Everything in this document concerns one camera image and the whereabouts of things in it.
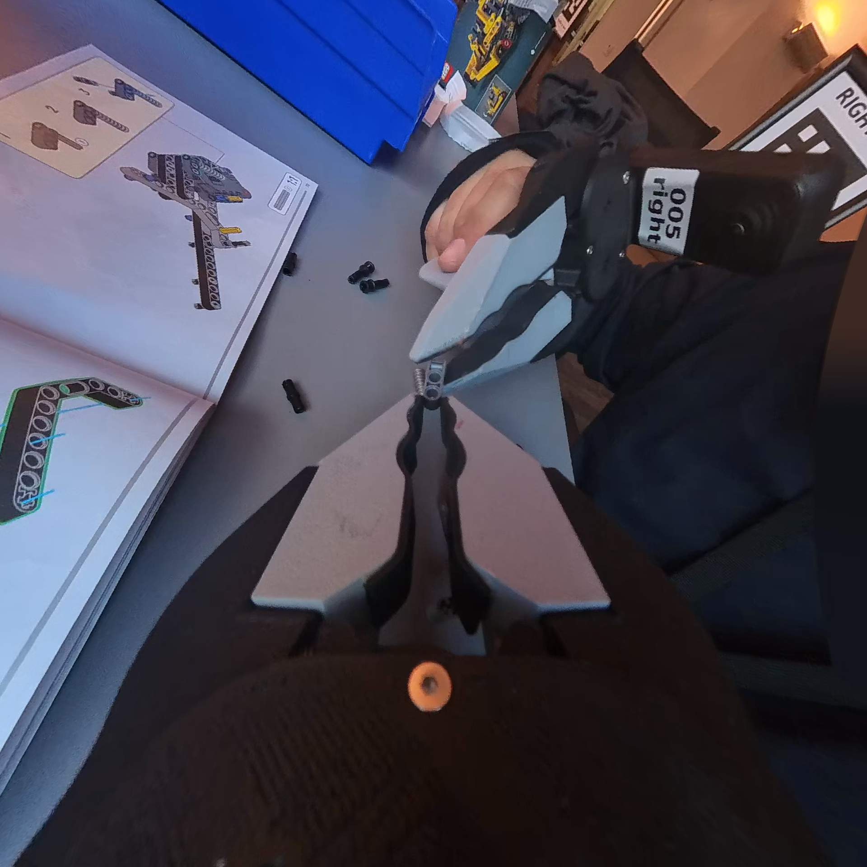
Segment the lego set box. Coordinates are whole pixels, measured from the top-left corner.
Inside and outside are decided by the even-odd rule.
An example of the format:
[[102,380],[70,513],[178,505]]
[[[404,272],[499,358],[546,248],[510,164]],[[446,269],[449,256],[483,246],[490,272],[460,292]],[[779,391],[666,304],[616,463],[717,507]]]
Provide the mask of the lego set box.
[[460,77],[465,106],[494,125],[553,34],[558,1],[467,1],[459,8],[439,84]]

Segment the wall lamp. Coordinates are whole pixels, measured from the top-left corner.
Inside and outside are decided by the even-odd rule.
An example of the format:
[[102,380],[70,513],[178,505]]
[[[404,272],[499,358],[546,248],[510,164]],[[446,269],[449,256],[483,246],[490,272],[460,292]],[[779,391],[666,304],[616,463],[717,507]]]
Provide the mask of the wall lamp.
[[828,52],[813,22],[801,23],[783,38],[786,57],[801,73],[827,59]]

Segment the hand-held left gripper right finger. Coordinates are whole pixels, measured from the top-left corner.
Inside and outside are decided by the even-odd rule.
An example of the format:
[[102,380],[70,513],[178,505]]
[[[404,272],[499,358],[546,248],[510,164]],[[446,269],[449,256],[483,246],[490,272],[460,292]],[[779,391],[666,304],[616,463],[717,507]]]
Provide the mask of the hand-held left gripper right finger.
[[611,598],[545,468],[455,399],[442,399],[439,418],[439,515],[452,609],[465,632],[608,610]]

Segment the blue plastic bin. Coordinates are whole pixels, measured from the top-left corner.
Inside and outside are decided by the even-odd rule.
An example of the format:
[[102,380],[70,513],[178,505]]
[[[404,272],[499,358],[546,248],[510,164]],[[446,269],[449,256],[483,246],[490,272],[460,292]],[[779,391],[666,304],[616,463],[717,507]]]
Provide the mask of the blue plastic bin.
[[451,1],[163,1],[367,164],[399,153],[432,99]]

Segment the person's right forearm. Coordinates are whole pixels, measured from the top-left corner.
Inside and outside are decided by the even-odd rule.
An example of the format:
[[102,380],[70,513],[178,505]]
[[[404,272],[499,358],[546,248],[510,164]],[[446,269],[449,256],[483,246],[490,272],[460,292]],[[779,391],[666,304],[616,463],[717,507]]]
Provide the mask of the person's right forearm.
[[593,140],[601,155],[649,144],[648,119],[619,82],[603,75],[576,51],[552,66],[538,85],[536,121],[541,144],[534,155]]

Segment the person's right hand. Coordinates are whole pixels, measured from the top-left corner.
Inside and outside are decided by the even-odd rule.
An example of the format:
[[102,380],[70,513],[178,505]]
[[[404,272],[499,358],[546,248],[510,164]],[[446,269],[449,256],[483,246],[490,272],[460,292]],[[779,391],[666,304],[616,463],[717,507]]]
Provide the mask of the person's right hand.
[[440,203],[422,231],[426,261],[445,273],[457,271],[486,233],[517,205],[536,159],[519,150],[480,168]]

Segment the lego instruction booklet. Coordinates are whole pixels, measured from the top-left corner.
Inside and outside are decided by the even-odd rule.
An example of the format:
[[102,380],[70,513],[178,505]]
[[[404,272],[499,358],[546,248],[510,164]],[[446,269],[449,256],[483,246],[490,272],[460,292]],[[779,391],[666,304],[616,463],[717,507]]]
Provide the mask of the lego instruction booklet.
[[2,81],[2,789],[317,183],[87,45]]

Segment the white plastic bag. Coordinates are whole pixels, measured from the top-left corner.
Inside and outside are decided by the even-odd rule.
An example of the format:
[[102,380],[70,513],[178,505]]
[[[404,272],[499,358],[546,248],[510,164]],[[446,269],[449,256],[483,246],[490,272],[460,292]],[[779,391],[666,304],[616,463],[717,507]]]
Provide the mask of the white plastic bag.
[[466,98],[466,83],[460,71],[446,62],[420,119],[426,127],[440,124],[452,141],[474,153],[499,139],[500,135],[490,123],[466,106]]

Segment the person's dark clothed body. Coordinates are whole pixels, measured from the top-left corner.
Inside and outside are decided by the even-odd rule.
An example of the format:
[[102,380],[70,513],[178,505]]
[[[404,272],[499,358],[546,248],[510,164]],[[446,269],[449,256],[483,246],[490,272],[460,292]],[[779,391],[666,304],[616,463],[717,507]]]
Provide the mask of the person's dark clothed body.
[[857,246],[775,273],[623,262],[570,346],[611,393],[575,482],[671,574],[814,482],[820,372]]

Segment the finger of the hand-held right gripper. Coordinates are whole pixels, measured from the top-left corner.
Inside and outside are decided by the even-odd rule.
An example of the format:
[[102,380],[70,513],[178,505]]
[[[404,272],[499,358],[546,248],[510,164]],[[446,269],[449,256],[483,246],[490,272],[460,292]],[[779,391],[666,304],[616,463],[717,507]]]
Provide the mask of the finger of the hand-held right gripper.
[[554,283],[518,287],[446,363],[443,392],[486,382],[532,362],[570,324],[573,299]]
[[444,272],[435,260],[421,266],[419,278],[438,288],[441,297],[422,325],[409,358],[422,363],[475,336],[483,320],[503,310],[516,289],[552,269],[566,227],[566,202],[560,196],[514,237],[483,236],[457,271]]

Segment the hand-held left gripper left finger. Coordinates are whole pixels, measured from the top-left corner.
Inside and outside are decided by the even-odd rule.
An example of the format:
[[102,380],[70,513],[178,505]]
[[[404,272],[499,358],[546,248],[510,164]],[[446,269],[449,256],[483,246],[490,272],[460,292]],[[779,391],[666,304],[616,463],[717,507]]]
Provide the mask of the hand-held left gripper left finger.
[[405,398],[315,467],[255,589],[260,608],[378,630],[411,587],[421,400]]

